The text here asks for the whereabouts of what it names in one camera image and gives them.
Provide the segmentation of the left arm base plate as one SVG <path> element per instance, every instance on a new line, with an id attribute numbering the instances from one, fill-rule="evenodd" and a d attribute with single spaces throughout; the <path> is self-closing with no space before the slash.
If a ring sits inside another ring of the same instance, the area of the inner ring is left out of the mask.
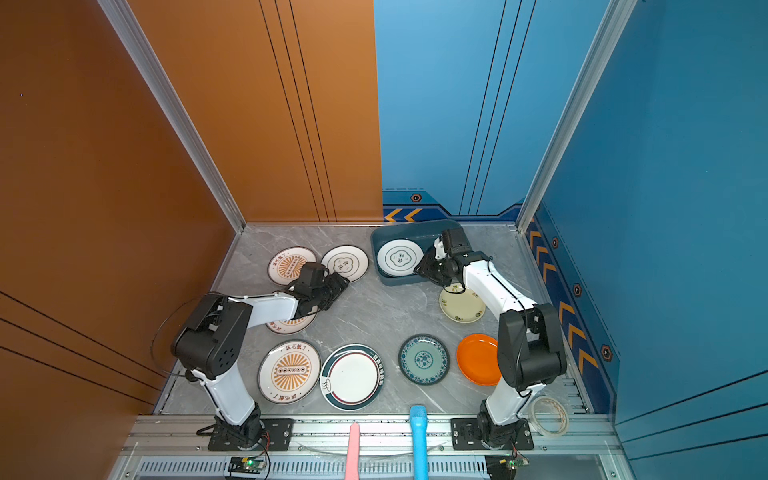
<path id="1" fill-rule="evenodd" d="M 244 427 L 231 427 L 217 419 L 214 425 L 199 430 L 209 431 L 209 451 L 261 451 L 286 452 L 289 450 L 294 420 L 291 418 L 261 418 L 252 426 L 256 433 L 246 435 Z"/>

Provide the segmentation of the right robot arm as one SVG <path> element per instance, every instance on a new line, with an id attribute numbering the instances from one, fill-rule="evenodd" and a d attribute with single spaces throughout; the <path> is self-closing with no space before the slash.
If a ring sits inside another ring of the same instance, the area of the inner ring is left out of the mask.
<path id="1" fill-rule="evenodd" d="M 557 310 L 518 291 L 489 256 L 473 250 L 461 227 L 443 231 L 414 272 L 441 287 L 461 283 L 498 319 L 496 364 L 501 379 L 481 403 L 477 431 L 490 449 L 514 445 L 527 428 L 524 409 L 567 370 Z"/>

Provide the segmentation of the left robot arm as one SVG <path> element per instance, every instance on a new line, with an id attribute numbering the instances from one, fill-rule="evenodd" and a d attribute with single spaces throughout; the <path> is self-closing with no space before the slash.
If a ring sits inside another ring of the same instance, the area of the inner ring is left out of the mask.
<path id="1" fill-rule="evenodd" d="M 170 350 L 184 377 L 200 384 L 215 407 L 215 423 L 198 432 L 211 436 L 210 449 L 252 450 L 265 436 L 260 408 L 237 366 L 248 329 L 326 311 L 348 286 L 341 274 L 309 262 L 282 291 L 256 296 L 208 292 L 200 297 Z"/>

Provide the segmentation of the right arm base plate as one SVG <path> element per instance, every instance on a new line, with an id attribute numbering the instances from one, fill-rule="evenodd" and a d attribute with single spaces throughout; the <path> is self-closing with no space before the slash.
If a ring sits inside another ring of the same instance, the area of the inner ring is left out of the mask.
<path id="1" fill-rule="evenodd" d="M 480 422 L 477 418 L 453 418 L 450 426 L 453 449 L 457 451 L 531 451 L 535 447 L 526 419 L 499 426 Z"/>

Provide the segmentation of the white flower plate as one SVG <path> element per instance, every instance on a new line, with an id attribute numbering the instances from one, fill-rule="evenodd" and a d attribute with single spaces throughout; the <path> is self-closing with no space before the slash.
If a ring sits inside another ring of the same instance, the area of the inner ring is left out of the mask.
<path id="1" fill-rule="evenodd" d="M 323 256 L 321 263 L 330 273 L 339 273 L 350 282 L 355 282 L 367 272 L 369 258 L 360 247 L 340 245 L 329 250 Z"/>
<path id="2" fill-rule="evenodd" d="M 396 239 L 385 243 L 377 253 L 381 271 L 390 277 L 405 277 L 414 273 L 423 258 L 421 247 L 407 239 Z"/>

